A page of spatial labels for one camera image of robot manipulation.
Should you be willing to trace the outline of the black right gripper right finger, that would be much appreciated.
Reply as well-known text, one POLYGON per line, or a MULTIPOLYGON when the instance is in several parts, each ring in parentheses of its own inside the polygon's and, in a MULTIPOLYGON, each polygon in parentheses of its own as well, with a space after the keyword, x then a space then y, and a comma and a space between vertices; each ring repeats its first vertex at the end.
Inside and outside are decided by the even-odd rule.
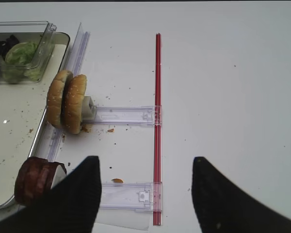
POLYGON ((291 219, 257 201, 205 157, 195 157, 192 201, 203 233, 291 233, 291 219))

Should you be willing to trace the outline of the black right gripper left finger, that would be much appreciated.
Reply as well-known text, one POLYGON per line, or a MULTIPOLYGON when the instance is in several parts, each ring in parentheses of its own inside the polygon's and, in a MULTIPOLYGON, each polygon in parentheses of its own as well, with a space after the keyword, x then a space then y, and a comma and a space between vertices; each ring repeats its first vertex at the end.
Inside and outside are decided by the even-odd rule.
POLYGON ((90 233, 101 192, 99 158, 88 156, 37 202, 0 221, 0 233, 90 233))

